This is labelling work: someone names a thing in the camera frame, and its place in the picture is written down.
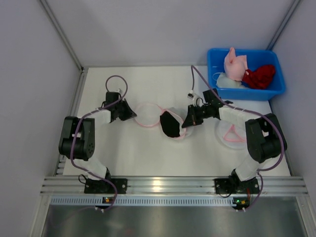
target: metal rail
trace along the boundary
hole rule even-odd
[[[195,196],[218,197],[214,179],[217,177],[137,177],[113,176],[126,178],[125,196]],[[84,185],[77,176],[46,177],[41,195],[85,195]],[[264,177],[263,197],[307,197],[308,191],[302,177]]]
[[[272,50],[279,40],[280,36],[282,35],[283,31],[287,27],[289,21],[292,19],[293,14],[296,12],[298,9],[298,6],[303,0],[294,0],[288,9],[287,13],[285,14],[283,20],[281,21],[279,27],[277,28],[275,34],[273,35],[271,41],[269,42],[267,49],[266,50]]]
[[[38,0],[40,5],[43,7],[47,17],[49,18],[50,22],[52,23],[53,27],[55,28],[58,36],[60,37],[60,39],[62,40],[62,42],[64,43],[64,46],[66,47],[67,51],[69,52],[71,58],[73,59],[75,65],[77,66],[77,68],[79,70],[83,70],[83,66],[81,65],[73,47],[71,46],[64,30],[62,29],[61,25],[59,24],[53,10],[51,9],[50,5],[48,4],[48,2],[46,0]]]

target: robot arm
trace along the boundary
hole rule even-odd
[[[200,125],[203,123],[203,119],[206,118],[217,118],[245,130],[249,156],[239,167],[233,170],[232,174],[237,176],[239,182],[253,179],[264,161],[280,154],[281,144],[277,134],[272,126],[260,116],[224,106],[210,90],[204,91],[203,95],[206,103],[202,106],[198,105],[196,94],[190,93],[188,95],[191,99],[194,99],[194,102],[188,106],[188,115],[182,127]],[[268,114],[266,117],[272,121],[281,133],[284,149],[286,150],[287,144],[276,116]]]
[[[102,107],[117,101],[121,97],[120,91],[107,92],[106,100]],[[110,179],[110,172],[104,166],[99,158],[94,154],[95,149],[95,131],[104,124],[111,123],[119,118],[122,121],[137,116],[129,107],[126,99],[114,104],[106,110],[92,114],[85,118],[80,125],[79,133],[74,147],[74,162],[97,176]],[[59,141],[59,153],[70,158],[70,150],[73,142],[74,133],[78,125],[79,118],[66,117]],[[90,180],[98,180],[88,173]]]

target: white table surface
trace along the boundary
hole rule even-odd
[[[198,67],[207,78],[207,67]],[[120,75],[128,83],[126,99],[132,109],[143,102],[152,102],[163,108],[187,110],[187,94],[192,87],[191,69],[181,67],[114,67],[89,68],[85,81],[78,116],[100,107],[105,100],[105,81],[111,75]],[[125,90],[120,79],[109,82],[109,90]],[[207,90],[196,75],[195,92]],[[268,101],[233,100],[236,106],[271,112]],[[218,120],[205,119],[194,127],[191,136],[181,141],[171,140],[161,126],[144,128],[134,119],[106,124],[96,131],[95,154],[112,175],[122,176],[227,176],[247,154],[247,149],[233,150],[223,145],[215,135]],[[266,161],[270,167],[277,158]],[[78,175],[82,171],[66,161],[64,175]],[[264,176],[289,176],[285,158],[274,170],[262,172]]]

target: red cloth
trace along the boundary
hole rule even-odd
[[[246,70],[242,81],[247,83],[252,89],[266,89],[273,80],[276,69],[273,65],[264,65],[254,72]]]

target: black cloth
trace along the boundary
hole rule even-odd
[[[180,123],[168,111],[160,115],[160,124],[168,137],[180,137]]]

